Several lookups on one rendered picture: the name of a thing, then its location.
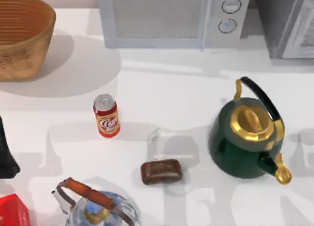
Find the red and white can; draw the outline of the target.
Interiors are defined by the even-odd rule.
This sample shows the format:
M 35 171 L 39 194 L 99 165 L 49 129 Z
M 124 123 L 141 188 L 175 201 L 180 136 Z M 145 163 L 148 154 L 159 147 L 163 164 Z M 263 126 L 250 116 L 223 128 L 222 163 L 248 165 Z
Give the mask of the red and white can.
M 101 94 L 94 100 L 93 110 L 98 131 L 105 138 L 112 138 L 120 131 L 118 107 L 109 94 Z

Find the brown bread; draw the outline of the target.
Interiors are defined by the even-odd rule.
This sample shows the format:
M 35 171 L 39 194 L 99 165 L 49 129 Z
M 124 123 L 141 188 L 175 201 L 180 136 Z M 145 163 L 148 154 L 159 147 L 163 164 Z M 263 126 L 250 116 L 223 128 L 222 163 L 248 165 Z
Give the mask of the brown bread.
M 181 164 L 176 159 L 145 162 L 141 165 L 140 172 L 145 185 L 177 182 L 183 176 Z

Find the pale microwave oven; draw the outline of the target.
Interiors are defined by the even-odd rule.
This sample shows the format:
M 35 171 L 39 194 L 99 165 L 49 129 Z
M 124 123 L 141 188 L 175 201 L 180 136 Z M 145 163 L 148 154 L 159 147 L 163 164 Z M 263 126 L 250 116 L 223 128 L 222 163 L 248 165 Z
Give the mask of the pale microwave oven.
M 211 0 L 205 49 L 232 48 L 240 40 L 248 4 L 234 14 L 223 12 L 225 0 Z M 108 48 L 201 49 L 208 0 L 97 0 Z M 233 19 L 235 31 L 223 34 L 221 21 Z

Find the green and gold kettle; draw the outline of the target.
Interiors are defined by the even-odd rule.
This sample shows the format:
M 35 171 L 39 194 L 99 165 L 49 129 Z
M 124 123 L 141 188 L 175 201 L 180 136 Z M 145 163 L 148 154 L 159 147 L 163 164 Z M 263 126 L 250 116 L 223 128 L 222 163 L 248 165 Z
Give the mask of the green and gold kettle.
M 217 115 L 209 153 L 225 173 L 242 179 L 269 174 L 282 185 L 292 174 L 281 154 L 284 121 L 268 95 L 248 77 L 235 82 L 235 95 Z

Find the round microwave knob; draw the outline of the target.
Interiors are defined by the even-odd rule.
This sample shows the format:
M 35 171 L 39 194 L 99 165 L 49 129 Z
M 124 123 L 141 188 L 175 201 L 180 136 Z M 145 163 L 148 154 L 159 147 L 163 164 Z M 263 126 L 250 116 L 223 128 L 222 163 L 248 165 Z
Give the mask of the round microwave knob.
M 233 19 L 227 19 L 225 21 L 221 21 L 217 27 L 221 33 L 229 34 L 236 30 L 237 23 Z
M 234 14 L 238 12 L 241 7 L 241 0 L 225 0 L 221 5 L 223 12 L 225 12 L 226 14 Z

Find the blue and white kettle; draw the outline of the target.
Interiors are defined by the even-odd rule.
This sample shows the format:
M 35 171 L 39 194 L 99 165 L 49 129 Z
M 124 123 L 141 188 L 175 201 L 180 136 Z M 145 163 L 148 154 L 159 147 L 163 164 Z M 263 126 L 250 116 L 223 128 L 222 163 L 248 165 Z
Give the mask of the blue and white kettle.
M 68 177 L 52 195 L 67 215 L 65 226 L 141 226 L 136 209 L 114 192 L 97 191 Z

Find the brown wicker basket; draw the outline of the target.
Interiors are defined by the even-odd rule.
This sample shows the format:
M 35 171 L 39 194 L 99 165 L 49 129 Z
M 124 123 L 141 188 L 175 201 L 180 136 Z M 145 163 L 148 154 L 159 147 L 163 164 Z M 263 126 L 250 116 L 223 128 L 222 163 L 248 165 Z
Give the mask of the brown wicker basket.
M 55 21 L 55 10 L 42 0 L 0 0 L 0 82 L 40 72 Z

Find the red box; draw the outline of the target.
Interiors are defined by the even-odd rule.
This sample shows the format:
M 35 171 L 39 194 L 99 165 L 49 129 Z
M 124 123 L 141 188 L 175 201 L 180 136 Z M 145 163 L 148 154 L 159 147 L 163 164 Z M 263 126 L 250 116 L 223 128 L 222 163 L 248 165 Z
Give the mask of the red box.
M 16 194 L 0 197 L 0 226 L 30 226 L 28 209 Z

